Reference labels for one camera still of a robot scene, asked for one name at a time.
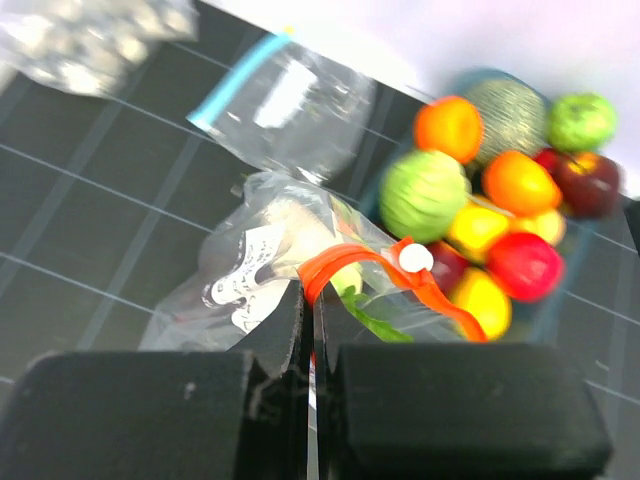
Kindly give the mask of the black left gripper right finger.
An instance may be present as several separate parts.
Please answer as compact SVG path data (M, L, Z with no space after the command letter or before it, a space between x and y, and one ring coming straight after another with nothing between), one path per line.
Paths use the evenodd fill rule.
M385 343L313 307L323 479L593 479L613 443L584 377L536 343Z

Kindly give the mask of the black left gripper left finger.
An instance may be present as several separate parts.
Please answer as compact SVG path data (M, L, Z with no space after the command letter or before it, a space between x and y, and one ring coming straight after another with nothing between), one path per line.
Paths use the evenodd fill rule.
M292 282L225 352L36 362L1 413L5 479L302 479L311 314Z

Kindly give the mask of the white radish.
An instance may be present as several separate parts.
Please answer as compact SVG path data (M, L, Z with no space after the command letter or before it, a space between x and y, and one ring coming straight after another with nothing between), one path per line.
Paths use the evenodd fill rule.
M296 274L302 263L345 242L344 236L334 230L337 225L334 213L329 213L331 226L328 227L319 216L295 200L274 200L265 210L265 219L268 223L285 226L272 263L272 270L279 276Z

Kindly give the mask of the clear bag with orange zipper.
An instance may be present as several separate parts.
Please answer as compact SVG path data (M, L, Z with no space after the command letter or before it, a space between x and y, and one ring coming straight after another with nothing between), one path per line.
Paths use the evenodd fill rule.
M326 190L275 173L247 178L243 202L205 239L197 272L156 307L144 350L225 351L264 326L299 283L315 302L326 287L386 342L488 336L435 282L433 257L394 240Z

